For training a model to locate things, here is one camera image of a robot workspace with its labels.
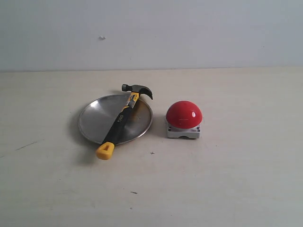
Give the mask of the black and yellow claw hammer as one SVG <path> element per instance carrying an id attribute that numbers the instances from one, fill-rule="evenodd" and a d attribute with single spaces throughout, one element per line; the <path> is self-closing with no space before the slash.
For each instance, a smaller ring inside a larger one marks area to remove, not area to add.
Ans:
<path id="1" fill-rule="evenodd" d="M 119 138 L 123 133 L 125 125 L 128 119 L 130 118 L 133 109 L 135 107 L 135 104 L 140 98 L 140 95 L 144 94 L 147 95 L 151 100 L 153 99 L 152 91 L 146 86 L 142 86 L 142 85 L 130 86 L 127 84 L 123 84 L 121 89 L 124 92 L 130 91 L 131 93 L 123 109 L 118 114 L 114 123 L 112 124 L 102 144 L 96 150 L 96 156 L 101 160 L 109 160 L 112 157 L 114 148 L 117 145 Z"/>

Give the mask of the red dome push button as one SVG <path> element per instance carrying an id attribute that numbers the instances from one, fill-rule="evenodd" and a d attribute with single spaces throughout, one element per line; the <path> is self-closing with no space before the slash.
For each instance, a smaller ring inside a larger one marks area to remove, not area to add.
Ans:
<path id="1" fill-rule="evenodd" d="M 200 108 L 190 101 L 178 101 L 166 112 L 167 137 L 198 139 L 201 137 L 203 114 Z"/>

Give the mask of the round stainless steel plate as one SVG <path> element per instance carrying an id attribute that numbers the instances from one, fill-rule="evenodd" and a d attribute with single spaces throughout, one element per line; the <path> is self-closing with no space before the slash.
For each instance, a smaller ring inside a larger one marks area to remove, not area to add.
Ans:
<path id="1" fill-rule="evenodd" d="M 108 95 L 88 104 L 78 118 L 78 128 L 83 137 L 99 145 L 102 144 L 128 97 L 128 94 Z M 152 120 L 153 113 L 150 106 L 145 101 L 138 100 L 118 140 L 118 145 L 141 137 L 150 128 Z"/>

